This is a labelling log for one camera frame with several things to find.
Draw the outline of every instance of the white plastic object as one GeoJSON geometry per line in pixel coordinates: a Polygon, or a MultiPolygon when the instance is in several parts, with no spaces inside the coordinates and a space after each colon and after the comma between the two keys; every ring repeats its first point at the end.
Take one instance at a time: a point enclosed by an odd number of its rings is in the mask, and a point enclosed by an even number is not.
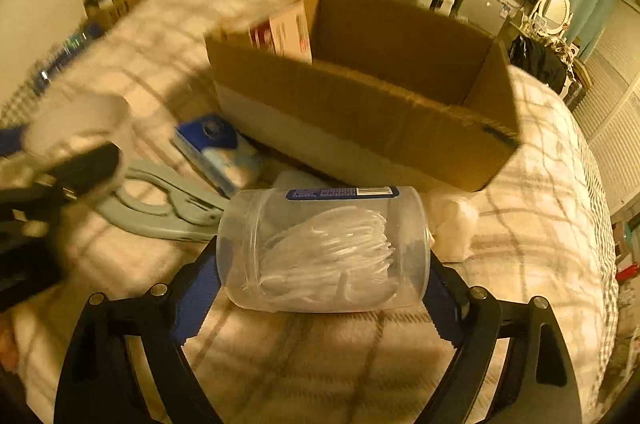
{"type": "Polygon", "coordinates": [[[421,301],[429,240],[411,187],[247,190],[220,221],[216,260],[242,308],[370,311],[421,301]]]}
{"type": "Polygon", "coordinates": [[[423,199],[434,238],[431,248],[438,259],[446,263],[465,261],[471,255],[478,210],[469,198],[448,191],[434,190],[423,199]]]}

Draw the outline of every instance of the red object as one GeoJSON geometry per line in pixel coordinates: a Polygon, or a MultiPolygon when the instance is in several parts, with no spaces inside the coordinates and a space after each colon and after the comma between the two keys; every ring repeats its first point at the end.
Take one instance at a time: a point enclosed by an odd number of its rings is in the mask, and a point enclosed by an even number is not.
{"type": "Polygon", "coordinates": [[[631,278],[635,278],[640,272],[640,266],[637,263],[632,263],[625,270],[621,270],[616,274],[618,282],[626,281],[631,278]]]}

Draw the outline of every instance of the blue and white package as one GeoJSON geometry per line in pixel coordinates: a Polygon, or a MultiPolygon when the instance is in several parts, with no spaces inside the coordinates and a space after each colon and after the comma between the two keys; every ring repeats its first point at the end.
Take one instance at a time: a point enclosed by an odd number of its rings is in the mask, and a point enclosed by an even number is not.
{"type": "Polygon", "coordinates": [[[215,114],[178,125],[174,144],[228,197],[254,184],[262,171],[257,150],[215,114]]]}

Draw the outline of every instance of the checkered fabric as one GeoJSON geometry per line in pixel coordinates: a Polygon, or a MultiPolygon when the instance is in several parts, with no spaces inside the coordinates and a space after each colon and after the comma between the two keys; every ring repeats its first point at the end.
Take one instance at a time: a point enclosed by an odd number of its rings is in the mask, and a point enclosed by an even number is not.
{"type": "MultiPolygon", "coordinates": [[[[147,0],[80,56],[46,94],[116,92],[129,102],[140,157],[206,185],[170,143],[174,126],[218,109],[203,33],[224,18],[278,0],[147,0]]],[[[524,144],[477,194],[472,256],[456,264],[497,298],[551,302],[574,364],[585,419],[616,330],[613,240],[597,166],[569,111],[548,88],[512,70],[524,144]]],[[[144,201],[157,190],[136,184],[144,201]]],[[[202,244],[154,240],[78,206],[62,237],[68,276],[14,310],[28,403],[52,421],[66,346],[87,298],[139,295],[168,281],[202,244]]],[[[152,416],[168,422],[139,340],[130,352],[152,416]]],[[[500,374],[499,343],[470,422],[500,374]]],[[[263,313],[220,293],[184,352],[224,422],[409,423],[453,350],[423,307],[354,314],[263,313]]]]}

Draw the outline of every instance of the plaid blanket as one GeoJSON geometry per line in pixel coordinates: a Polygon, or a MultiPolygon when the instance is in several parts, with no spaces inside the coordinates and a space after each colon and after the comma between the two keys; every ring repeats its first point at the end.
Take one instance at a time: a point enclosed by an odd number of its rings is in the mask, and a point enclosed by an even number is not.
{"type": "MultiPolygon", "coordinates": [[[[47,96],[80,90],[122,94],[134,115],[138,155],[206,184],[172,146],[177,122],[216,110],[202,34],[221,18],[278,0],[148,0],[58,78],[47,96]]],[[[594,159],[561,100],[512,70],[524,144],[479,210],[472,256],[455,267],[497,298],[551,302],[572,358],[585,419],[591,415],[616,330],[609,213],[594,159]]],[[[162,201],[148,184],[132,190],[162,201]]],[[[64,283],[14,310],[19,373],[44,422],[66,346],[89,295],[139,295],[167,281],[201,244],[153,240],[70,211],[63,237],[64,283]]],[[[152,416],[168,421],[142,344],[130,352],[152,416]]],[[[470,422],[491,401],[504,359],[499,343],[470,422]]],[[[262,313],[220,293],[185,354],[224,422],[412,422],[453,350],[422,306],[354,314],[262,313]]]]}

